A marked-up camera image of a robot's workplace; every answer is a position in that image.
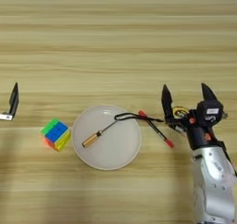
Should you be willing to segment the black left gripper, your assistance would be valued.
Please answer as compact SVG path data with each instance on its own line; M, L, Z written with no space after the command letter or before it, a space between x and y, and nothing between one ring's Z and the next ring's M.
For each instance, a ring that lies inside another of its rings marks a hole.
M15 83L12 93L9 99L10 109L9 114L0 114L0 120L10 121L17 113L18 105L19 105L19 87L18 84Z

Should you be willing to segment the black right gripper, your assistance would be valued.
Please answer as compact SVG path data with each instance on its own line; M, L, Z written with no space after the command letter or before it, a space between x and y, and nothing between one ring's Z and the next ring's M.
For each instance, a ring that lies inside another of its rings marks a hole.
M202 93L205 100L216 100L213 91L202 83ZM225 143L219 141L214 134L213 123L202 125L195 109L173 109L172 98L166 84L163 85L161 96L165 121L173 130L186 134L191 149L197 150L206 147L220 147L226 151Z

